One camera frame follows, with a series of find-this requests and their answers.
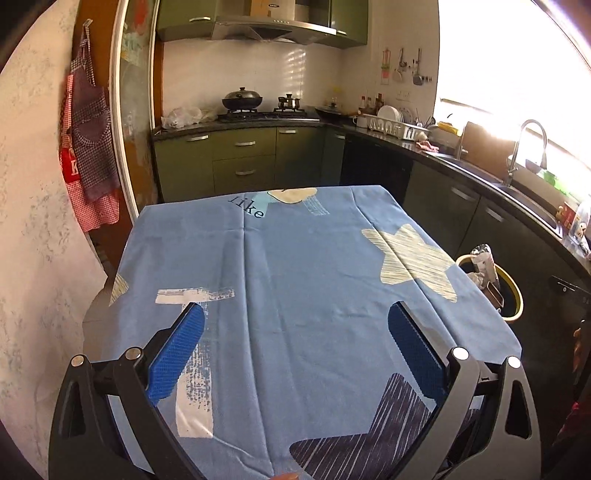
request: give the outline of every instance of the faucet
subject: faucet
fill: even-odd
[[[513,180],[513,174],[517,171],[515,163],[517,162],[517,151],[519,150],[519,142],[521,142],[521,136],[523,135],[523,130],[525,130],[525,127],[527,127],[529,124],[536,124],[542,130],[542,139],[544,141],[544,149],[542,151],[542,162],[540,163],[540,168],[543,170],[548,169],[548,163],[546,160],[546,147],[548,147],[548,135],[546,135],[546,130],[544,129],[544,127],[542,127],[542,124],[540,122],[530,118],[529,120],[526,120],[525,122],[523,122],[523,125],[521,125],[521,129],[519,131],[519,139],[515,143],[515,149],[513,150],[513,155],[511,155],[511,163],[508,165],[508,175],[507,175],[507,178],[503,181],[503,185],[505,185],[506,187],[511,185],[511,180]]]

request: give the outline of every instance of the mug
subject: mug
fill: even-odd
[[[367,128],[368,127],[368,118],[365,115],[358,115],[353,117],[353,123],[357,125],[359,128]]]

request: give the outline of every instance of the dish rack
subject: dish rack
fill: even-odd
[[[395,122],[394,120],[381,118],[375,115],[364,114],[364,116],[368,119],[368,128],[370,130],[381,132],[386,135],[392,135],[399,140],[414,142],[416,141],[419,132],[425,132],[425,134],[429,132],[426,128],[417,127],[416,125]]]

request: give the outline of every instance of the black countertop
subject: black countertop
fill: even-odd
[[[331,127],[342,133],[354,135],[392,148],[397,153],[404,153],[413,160],[465,184],[476,193],[495,202],[499,207],[526,224],[534,233],[545,240],[580,278],[589,280],[591,284],[591,261],[585,259],[581,248],[572,243],[568,235],[562,235],[560,228],[556,231],[552,230],[527,207],[500,190],[498,188],[498,184],[501,182],[499,179],[462,160],[434,157],[418,148],[414,142],[402,141],[391,135],[385,135],[366,128],[358,128],[352,125],[351,121],[335,123],[325,119],[317,122],[302,119],[263,119],[260,121],[248,120],[243,122],[222,122],[216,120],[173,131],[156,128],[152,132],[152,139],[156,142],[206,132],[265,127]]]

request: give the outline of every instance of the metal bolt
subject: metal bolt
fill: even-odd
[[[507,363],[513,368],[519,368],[521,366],[521,360],[519,360],[516,356],[510,356],[507,360]]]
[[[84,363],[84,355],[76,355],[71,361],[71,364],[73,367],[79,367],[83,363]]]
[[[136,346],[128,348],[125,351],[125,358],[127,360],[137,360],[139,356],[142,354],[142,349]]]
[[[456,357],[458,360],[468,360],[470,354],[468,350],[462,348],[461,346],[457,346],[452,350],[452,355]]]

